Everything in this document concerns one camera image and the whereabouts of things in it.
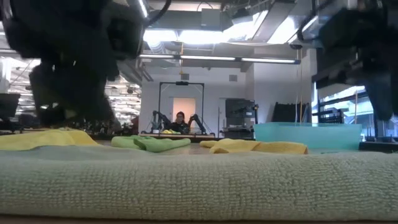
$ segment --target doorway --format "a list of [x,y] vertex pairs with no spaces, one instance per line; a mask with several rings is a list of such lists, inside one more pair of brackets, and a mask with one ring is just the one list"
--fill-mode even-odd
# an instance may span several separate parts
[[185,122],[189,121],[191,115],[195,114],[196,100],[194,98],[173,98],[172,122],[174,122],[177,113],[182,111],[185,114]]

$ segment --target terry cloth texture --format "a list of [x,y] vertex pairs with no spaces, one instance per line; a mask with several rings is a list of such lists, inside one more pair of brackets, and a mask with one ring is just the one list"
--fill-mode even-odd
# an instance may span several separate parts
[[0,151],[0,213],[145,220],[398,220],[398,155]]
[[189,139],[156,139],[149,136],[113,137],[111,141],[113,147],[142,149],[149,152],[164,152],[189,144],[191,144],[191,140]]
[[222,139],[220,141],[202,141],[200,142],[200,146],[210,148],[211,153],[257,151],[279,154],[308,154],[306,145],[295,142],[259,142]]
[[0,136],[0,150],[21,151],[39,146],[99,146],[84,131],[37,131]]

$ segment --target green towel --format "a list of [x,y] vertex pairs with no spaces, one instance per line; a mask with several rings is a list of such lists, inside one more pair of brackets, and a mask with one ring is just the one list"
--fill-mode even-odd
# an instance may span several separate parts
[[141,149],[149,152],[163,152],[189,144],[191,144],[191,140],[189,139],[171,140],[141,136],[113,137],[111,142],[113,147]]

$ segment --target teal plastic bin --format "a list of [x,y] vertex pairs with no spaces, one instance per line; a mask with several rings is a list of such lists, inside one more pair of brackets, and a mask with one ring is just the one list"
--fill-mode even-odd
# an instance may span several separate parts
[[358,151],[361,124],[266,123],[254,125],[257,141],[299,142],[311,153]]

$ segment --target person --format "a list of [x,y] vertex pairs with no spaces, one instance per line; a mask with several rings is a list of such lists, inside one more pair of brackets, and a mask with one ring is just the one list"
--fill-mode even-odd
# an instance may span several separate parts
[[185,122],[185,114],[180,111],[177,113],[175,122],[173,122],[170,127],[167,129],[171,129],[176,132],[184,133],[186,128],[188,127],[188,124]]

